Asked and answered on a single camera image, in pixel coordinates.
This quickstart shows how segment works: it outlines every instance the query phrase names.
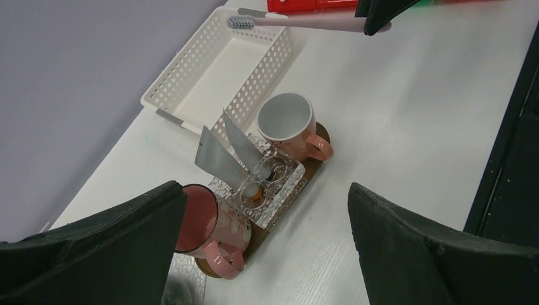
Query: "tabletop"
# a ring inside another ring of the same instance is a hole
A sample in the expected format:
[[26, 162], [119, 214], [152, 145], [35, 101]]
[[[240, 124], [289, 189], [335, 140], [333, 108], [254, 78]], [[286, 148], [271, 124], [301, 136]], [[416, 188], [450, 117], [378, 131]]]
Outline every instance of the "tabletop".
[[[207, 279], [205, 304], [368, 304], [352, 182], [462, 230], [538, 19], [539, 1], [514, 0], [411, 8], [373, 37], [293, 29], [294, 56], [267, 96], [306, 95], [335, 155], [239, 277]], [[197, 144], [144, 109], [53, 227], [168, 180], [208, 184]]]

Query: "white basket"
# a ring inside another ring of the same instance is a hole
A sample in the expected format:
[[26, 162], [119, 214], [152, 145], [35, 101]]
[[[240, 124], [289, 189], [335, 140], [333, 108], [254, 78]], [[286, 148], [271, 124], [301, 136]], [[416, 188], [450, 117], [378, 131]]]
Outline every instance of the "white basket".
[[201, 134], [207, 126], [226, 145], [222, 110], [243, 129], [292, 56], [289, 28], [233, 30], [226, 22], [234, 15], [286, 18], [243, 8], [217, 8], [140, 101], [192, 132]]

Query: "clear acrylic holder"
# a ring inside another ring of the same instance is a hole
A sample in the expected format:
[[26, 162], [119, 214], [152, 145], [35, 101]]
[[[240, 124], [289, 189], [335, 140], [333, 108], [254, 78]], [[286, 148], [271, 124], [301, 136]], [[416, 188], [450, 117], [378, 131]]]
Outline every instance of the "clear acrylic holder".
[[[299, 193], [307, 183], [307, 180], [303, 178], [305, 167], [298, 160], [265, 140], [251, 133], [247, 137], [264, 155], [253, 173], [237, 191], [216, 177], [209, 187], [222, 202], [236, 208], [257, 226], [271, 231], [291, 206], [297, 196], [296, 193]], [[233, 156], [242, 163], [236, 154]], [[270, 180], [260, 180], [256, 174], [266, 164], [271, 165], [273, 176]], [[242, 196], [243, 190], [253, 183], [258, 183], [264, 189], [258, 200]]]

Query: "toothbrush head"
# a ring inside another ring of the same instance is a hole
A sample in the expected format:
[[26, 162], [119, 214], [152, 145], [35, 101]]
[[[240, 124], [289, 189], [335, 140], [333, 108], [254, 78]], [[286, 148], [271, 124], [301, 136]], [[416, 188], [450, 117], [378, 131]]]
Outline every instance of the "toothbrush head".
[[234, 30], [251, 30], [255, 26], [253, 19], [248, 16], [229, 17], [226, 24]]

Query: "pink mug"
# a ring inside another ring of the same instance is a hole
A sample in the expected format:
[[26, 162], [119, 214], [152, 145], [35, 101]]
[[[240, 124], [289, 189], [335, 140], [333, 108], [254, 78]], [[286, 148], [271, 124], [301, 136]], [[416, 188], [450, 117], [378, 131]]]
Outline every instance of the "pink mug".
[[199, 184], [184, 186], [187, 204], [176, 252], [205, 259], [221, 278], [232, 280], [243, 271], [243, 251], [251, 239], [249, 220], [217, 200]]
[[281, 93], [262, 104], [256, 123], [268, 142], [298, 161], [311, 157], [326, 161], [333, 148], [317, 135], [311, 102], [297, 93]]

